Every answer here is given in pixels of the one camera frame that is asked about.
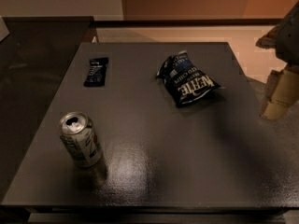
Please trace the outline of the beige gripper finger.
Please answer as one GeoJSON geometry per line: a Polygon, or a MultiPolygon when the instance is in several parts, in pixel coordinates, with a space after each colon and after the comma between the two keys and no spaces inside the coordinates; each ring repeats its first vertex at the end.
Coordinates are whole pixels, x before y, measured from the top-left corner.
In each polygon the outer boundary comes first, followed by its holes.
{"type": "Polygon", "coordinates": [[[268,101],[274,104],[281,104],[281,73],[279,71],[272,70],[268,76],[265,86],[265,97],[268,101]]]}
{"type": "Polygon", "coordinates": [[[272,70],[265,85],[262,116],[270,120],[281,119],[298,100],[299,66],[272,70]]]}

